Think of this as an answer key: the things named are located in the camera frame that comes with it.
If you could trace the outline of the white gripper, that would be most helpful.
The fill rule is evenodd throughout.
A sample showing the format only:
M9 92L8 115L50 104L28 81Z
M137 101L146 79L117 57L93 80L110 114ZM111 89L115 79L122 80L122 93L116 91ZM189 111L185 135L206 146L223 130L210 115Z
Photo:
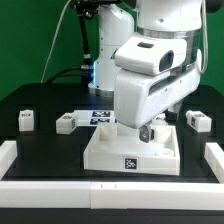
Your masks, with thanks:
M160 79L171 78L169 72L152 77L121 69L115 79L114 115L128 127L139 129L139 139L149 143L152 129L145 125L154 117L181 101L197 89L200 82L201 57L198 56L190 70L175 76L175 80L163 84L153 92L150 88Z

